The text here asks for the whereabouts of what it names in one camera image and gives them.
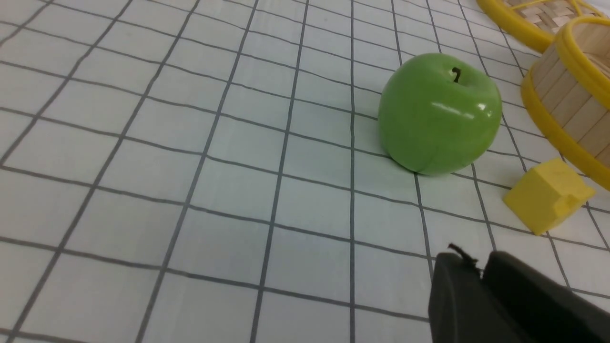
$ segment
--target yellow cube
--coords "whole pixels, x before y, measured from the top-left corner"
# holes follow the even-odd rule
[[[561,159],[530,169],[506,194],[504,202],[537,236],[561,224],[595,189]]]

